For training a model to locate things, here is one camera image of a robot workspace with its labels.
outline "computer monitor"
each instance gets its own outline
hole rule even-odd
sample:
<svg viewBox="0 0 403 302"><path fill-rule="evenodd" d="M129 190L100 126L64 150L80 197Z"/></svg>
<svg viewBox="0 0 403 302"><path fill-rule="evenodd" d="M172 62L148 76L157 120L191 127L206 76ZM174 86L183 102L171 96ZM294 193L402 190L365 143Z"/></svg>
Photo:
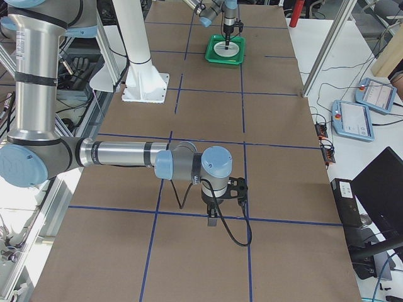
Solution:
<svg viewBox="0 0 403 302"><path fill-rule="evenodd" d="M351 186L387 240L403 235L403 160L390 147L368 164ZM394 250L403 252L403 247Z"/></svg>

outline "green tray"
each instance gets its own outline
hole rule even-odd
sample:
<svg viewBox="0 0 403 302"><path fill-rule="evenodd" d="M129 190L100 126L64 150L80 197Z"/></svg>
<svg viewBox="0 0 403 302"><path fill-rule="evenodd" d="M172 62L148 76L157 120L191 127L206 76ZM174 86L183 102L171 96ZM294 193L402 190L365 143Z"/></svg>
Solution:
<svg viewBox="0 0 403 302"><path fill-rule="evenodd" d="M231 39L231 42L234 42L236 45L239 46L239 52L234 55L233 57L224 58L220 55L217 55L214 51L214 45L218 42L224 41L222 35L212 35L210 41L207 45L206 51L206 60L211 63L220 63L220 64L230 64L230 65L239 65L244 61L244 53L245 53L245 38L241 36L235 36Z"/></svg>

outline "white round object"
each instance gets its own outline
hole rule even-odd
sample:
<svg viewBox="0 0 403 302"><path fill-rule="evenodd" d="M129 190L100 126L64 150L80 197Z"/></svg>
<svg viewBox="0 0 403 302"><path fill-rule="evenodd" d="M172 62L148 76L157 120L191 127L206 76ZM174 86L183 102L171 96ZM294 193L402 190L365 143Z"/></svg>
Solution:
<svg viewBox="0 0 403 302"><path fill-rule="evenodd" d="M239 52L239 46L234 42L229 42L228 49L225 49L225 41L222 41L214 45L214 51L220 57L229 58L235 56Z"/></svg>

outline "blue joint cap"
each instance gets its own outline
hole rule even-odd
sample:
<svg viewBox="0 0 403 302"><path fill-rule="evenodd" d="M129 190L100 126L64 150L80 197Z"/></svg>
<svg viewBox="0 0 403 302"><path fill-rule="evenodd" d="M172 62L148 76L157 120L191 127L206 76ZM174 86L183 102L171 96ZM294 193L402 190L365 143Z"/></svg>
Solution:
<svg viewBox="0 0 403 302"><path fill-rule="evenodd" d="M204 27L209 27L212 24L212 21L206 17L200 17L200 23Z"/></svg>
<svg viewBox="0 0 403 302"><path fill-rule="evenodd" d="M4 0L6 3L14 6L15 8L34 8L39 4L44 3L46 0Z"/></svg>
<svg viewBox="0 0 403 302"><path fill-rule="evenodd" d="M17 26L15 25L15 23L13 22L13 20L11 20L8 17L2 17L0 19L0 23L3 27L7 28L8 30L17 30Z"/></svg>
<svg viewBox="0 0 403 302"><path fill-rule="evenodd" d="M157 153L154 173L158 178L171 180L174 174L174 160L170 150Z"/></svg>
<svg viewBox="0 0 403 302"><path fill-rule="evenodd" d="M229 9L237 9L237 0L225 0L225 6L227 6Z"/></svg>
<svg viewBox="0 0 403 302"><path fill-rule="evenodd" d="M232 172L231 153L220 146L210 147L203 152L201 165L213 177L228 177Z"/></svg>
<svg viewBox="0 0 403 302"><path fill-rule="evenodd" d="M65 36L72 38L94 38L98 32L98 26L80 27L80 28L68 28Z"/></svg>
<svg viewBox="0 0 403 302"><path fill-rule="evenodd" d="M42 159L19 145L5 145L0 149L0 176L17 187L30 187L48 179Z"/></svg>

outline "white desk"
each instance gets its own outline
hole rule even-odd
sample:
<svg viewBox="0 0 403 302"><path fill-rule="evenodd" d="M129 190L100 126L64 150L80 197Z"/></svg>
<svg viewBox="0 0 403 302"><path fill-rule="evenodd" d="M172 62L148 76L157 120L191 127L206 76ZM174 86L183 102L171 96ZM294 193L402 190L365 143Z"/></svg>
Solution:
<svg viewBox="0 0 403 302"><path fill-rule="evenodd" d="M310 72L317 54L322 46L322 43L330 29L332 21L330 20L299 20L296 28L289 28L295 55L298 59L298 66L301 72ZM340 37L334 45L331 54L325 63L323 69L337 66L354 66L363 63L371 56L371 50L368 48L365 40L361 36L357 27L352 21L348 21ZM331 120L330 112L321 108L316 104L319 88L323 82L330 83L336 87L349 87L351 81L361 69L361 66L354 69L331 69L322 71L316 84L309 94L309 104L315 106L318 113L325 116L327 121ZM307 74L301 74L302 80L305 82ZM357 86L361 74L354 81L352 86ZM372 77L370 68L363 77ZM387 82L386 78L376 78L379 81ZM335 99L340 99L345 90L335 89L328 85L323 85L321 89L321 98L319 103L326 108L331 108L331 104ZM349 89L343 98L344 101L354 100L354 89ZM401 103L401 100L396 96L395 102ZM403 108L394 106L393 113L403 114ZM371 111L371 119L373 123L388 123L390 121L398 120L398 117L382 116ZM335 177L353 179L360 173L366 165L368 165L385 147L391 146L395 152L403 158L403 122L390 125L374 127L375 141L371 143L361 142L350 138L343 138L337 136L333 131L333 144L335 146L335 159L336 164L330 165L328 169L329 180ZM402 269L403 264L398 257L393 260L397 263L397 268ZM392 272L393 281L382 281L384 287L392 287L390 291L379 291L377 294L378 299L385 299L386 295L394 295L403 297L403 273ZM358 285L362 297L372 297L376 279L370 278L362 281L357 278Z"/></svg>

